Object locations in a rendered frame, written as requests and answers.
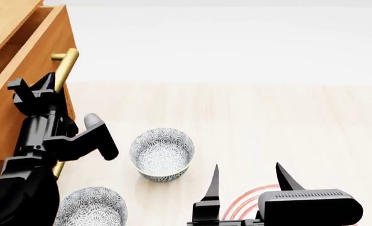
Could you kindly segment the white plate with red rings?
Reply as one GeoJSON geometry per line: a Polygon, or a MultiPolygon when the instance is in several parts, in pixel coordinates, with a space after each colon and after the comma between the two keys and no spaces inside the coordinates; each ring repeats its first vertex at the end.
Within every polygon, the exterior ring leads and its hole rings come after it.
{"type": "Polygon", "coordinates": [[[236,197],[221,215],[221,220],[245,220],[256,218],[258,198],[266,191],[279,191],[279,184],[268,184],[252,188],[236,197]]]}

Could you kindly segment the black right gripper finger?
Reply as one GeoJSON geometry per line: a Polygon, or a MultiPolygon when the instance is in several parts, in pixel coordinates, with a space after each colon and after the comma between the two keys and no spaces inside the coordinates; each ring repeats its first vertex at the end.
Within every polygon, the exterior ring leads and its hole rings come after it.
{"type": "Polygon", "coordinates": [[[303,186],[298,184],[296,180],[287,172],[287,170],[279,163],[276,163],[276,177],[281,191],[304,190],[303,186]]]}
{"type": "Polygon", "coordinates": [[[201,201],[194,203],[192,208],[193,222],[218,222],[220,210],[219,199],[219,168],[215,166],[211,183],[201,201]]]}

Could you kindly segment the long gold drawer handle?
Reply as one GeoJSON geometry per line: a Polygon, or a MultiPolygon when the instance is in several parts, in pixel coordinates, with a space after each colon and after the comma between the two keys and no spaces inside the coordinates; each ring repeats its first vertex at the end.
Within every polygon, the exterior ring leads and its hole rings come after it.
{"type": "Polygon", "coordinates": [[[52,53],[53,61],[60,61],[59,66],[55,71],[55,92],[59,93],[68,78],[75,62],[79,57],[79,51],[76,48],[69,48],[66,53],[52,53]]]}

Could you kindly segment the wooden drawer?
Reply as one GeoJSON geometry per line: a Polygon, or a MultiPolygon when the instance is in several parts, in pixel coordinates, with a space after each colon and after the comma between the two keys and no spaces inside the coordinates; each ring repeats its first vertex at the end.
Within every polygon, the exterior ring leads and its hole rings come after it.
{"type": "Polygon", "coordinates": [[[67,8],[39,7],[0,50],[0,133],[18,132],[24,115],[13,104],[8,82],[23,78],[33,85],[58,62],[54,53],[75,47],[67,8]]]}

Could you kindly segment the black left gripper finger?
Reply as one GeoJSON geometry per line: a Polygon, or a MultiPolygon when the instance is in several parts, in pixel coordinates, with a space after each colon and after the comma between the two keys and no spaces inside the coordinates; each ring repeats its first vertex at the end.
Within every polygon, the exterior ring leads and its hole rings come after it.
{"type": "Polygon", "coordinates": [[[14,91],[14,105],[33,104],[35,102],[36,97],[34,93],[22,78],[17,78],[9,82],[8,90],[14,91]]]}
{"type": "Polygon", "coordinates": [[[47,73],[33,86],[31,91],[35,96],[34,104],[58,104],[62,100],[59,92],[55,91],[55,72],[47,73]]]}

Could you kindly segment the patterned grey ceramic bowl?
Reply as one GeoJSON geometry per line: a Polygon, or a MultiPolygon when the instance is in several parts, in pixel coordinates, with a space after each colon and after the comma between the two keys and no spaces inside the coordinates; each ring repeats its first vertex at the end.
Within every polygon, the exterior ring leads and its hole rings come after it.
{"type": "Polygon", "coordinates": [[[73,191],[60,202],[53,226],[126,226],[124,198],[103,186],[73,191]]]}
{"type": "Polygon", "coordinates": [[[152,182],[166,183],[180,178],[194,158],[193,140],[171,127],[149,129],[138,135],[129,149],[138,173],[152,182]]]}

